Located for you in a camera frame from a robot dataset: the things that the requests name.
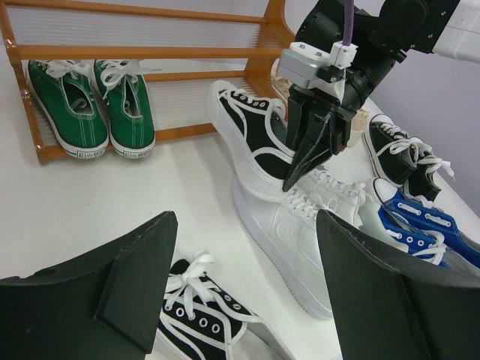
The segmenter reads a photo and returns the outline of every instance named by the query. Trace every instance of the black and white sneaker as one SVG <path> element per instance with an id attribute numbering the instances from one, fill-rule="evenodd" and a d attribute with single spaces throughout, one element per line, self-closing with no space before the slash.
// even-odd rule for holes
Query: black and white sneaker
<path id="1" fill-rule="evenodd" d="M 206 274 L 206 250 L 189 262 L 174 254 L 158 321 L 156 349 L 168 359 L 234 360 L 294 357 L 265 321 Z"/>
<path id="2" fill-rule="evenodd" d="M 243 187 L 260 199 L 282 200 L 281 188 L 295 154 L 282 142 L 287 133 L 284 103 L 249 96 L 223 80 L 211 84 L 205 103 Z"/>
<path id="3" fill-rule="evenodd" d="M 443 168 L 452 178 L 455 176 L 450 162 L 434 155 L 432 148 L 418 139 L 418 154 L 416 155 L 417 168 L 406 180 L 403 192 L 413 197 L 423 196 L 429 201 L 434 201 L 442 190 L 435 184 L 434 174 Z"/>
<path id="4" fill-rule="evenodd" d="M 411 146 L 416 138 L 393 124 L 384 114 L 374 116 L 363 133 L 373 172 L 396 187 L 402 186 L 416 170 Z"/>

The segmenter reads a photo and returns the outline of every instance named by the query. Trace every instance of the wooden shoe rack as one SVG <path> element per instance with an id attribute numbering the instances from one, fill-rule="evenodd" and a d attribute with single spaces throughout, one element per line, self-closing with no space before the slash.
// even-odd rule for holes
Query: wooden shoe rack
<path id="1" fill-rule="evenodd" d="M 285 23 L 284 2 L 269 0 L 263 16 L 245 16 L 90 1 L 0 0 L 1 33 L 39 161 L 67 155 L 29 94 L 25 61 L 159 59 L 173 70 L 145 76 L 157 141 L 208 134 L 215 129 L 203 98 L 211 82 L 227 79 L 259 96 L 276 96 L 270 70 L 294 38 Z M 191 72 L 171 66 L 225 64 L 225 59 L 231 59 L 227 64 L 241 59 L 243 70 Z"/>

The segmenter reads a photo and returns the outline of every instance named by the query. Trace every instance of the green canvas shoe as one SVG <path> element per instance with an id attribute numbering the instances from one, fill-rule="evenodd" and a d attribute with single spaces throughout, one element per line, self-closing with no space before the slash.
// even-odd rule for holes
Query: green canvas shoe
<path id="1" fill-rule="evenodd" d="M 96 60 L 94 86 L 106 101 L 110 138 L 126 158 L 143 158 L 155 145 L 149 94 L 138 60 Z"/>
<path id="2" fill-rule="evenodd" d="M 60 146 L 79 159 L 101 156 L 109 141 L 90 87 L 90 69 L 71 60 L 31 60 L 25 66 L 31 95 L 49 119 Z"/>

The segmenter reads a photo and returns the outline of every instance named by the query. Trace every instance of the gray wall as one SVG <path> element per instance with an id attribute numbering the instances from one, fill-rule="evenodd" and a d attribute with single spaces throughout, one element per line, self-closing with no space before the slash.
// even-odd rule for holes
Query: gray wall
<path id="1" fill-rule="evenodd" d="M 286 18 L 292 30 L 300 26 L 317 0 L 289 0 Z M 382 0 L 356 0 L 355 5 L 378 14 Z M 440 174 L 480 215 L 480 64 L 438 55 L 409 52 L 373 93 L 383 112 L 410 135 L 433 146 L 435 155 L 451 161 L 453 181 Z"/>

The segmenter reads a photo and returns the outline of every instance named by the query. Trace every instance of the table surface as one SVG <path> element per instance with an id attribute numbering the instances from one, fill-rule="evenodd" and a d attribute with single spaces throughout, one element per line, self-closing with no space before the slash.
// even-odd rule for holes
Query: table surface
<path id="1" fill-rule="evenodd" d="M 239 220 L 230 154 L 217 134 L 158 144 L 142 160 L 108 153 L 41 166 L 13 72 L 0 52 L 0 278 L 31 275 L 173 210 L 177 248 L 189 255 L 210 250 L 217 258 L 211 277 L 262 315 L 297 359 L 330 360 L 340 352 L 334 321 L 314 319 L 297 305 Z M 371 102 L 367 109 L 379 111 Z M 361 142 L 326 167 L 345 182 L 373 176 Z M 475 238 L 479 219 L 441 178 L 438 182 L 444 189 L 438 206 Z M 147 359 L 167 358 L 155 351 Z"/>

